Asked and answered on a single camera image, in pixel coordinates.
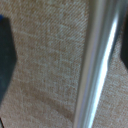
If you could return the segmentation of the gripper left finger with blue tip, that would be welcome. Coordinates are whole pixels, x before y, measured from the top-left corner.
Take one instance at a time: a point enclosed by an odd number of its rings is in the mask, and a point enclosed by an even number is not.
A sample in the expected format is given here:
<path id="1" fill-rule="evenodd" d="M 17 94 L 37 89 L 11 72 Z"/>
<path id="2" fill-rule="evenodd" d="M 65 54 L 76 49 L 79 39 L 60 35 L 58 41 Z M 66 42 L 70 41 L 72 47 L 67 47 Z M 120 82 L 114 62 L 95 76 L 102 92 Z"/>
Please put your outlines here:
<path id="1" fill-rule="evenodd" d="M 0 15 L 0 103 L 10 84 L 16 62 L 10 20 Z"/>

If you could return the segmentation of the gripper right finger with blue tip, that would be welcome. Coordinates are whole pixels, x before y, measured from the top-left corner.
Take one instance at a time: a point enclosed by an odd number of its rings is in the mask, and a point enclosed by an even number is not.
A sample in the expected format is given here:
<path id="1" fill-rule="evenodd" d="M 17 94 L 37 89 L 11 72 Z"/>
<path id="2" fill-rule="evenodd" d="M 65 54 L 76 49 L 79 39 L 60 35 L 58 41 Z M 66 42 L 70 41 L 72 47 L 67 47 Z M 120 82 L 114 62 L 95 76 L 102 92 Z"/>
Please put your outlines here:
<path id="1" fill-rule="evenodd" d="M 128 19 L 126 20 L 124 28 L 120 58 L 128 69 Z"/>

